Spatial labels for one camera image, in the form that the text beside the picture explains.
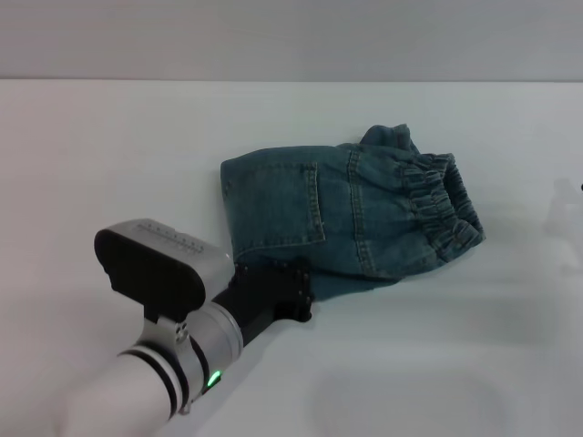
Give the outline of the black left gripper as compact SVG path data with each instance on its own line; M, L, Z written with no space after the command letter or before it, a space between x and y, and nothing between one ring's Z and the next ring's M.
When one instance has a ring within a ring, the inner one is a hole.
M242 349L278 320L312 318L310 266L303 259L267 264L234 264L212 271L211 338Z

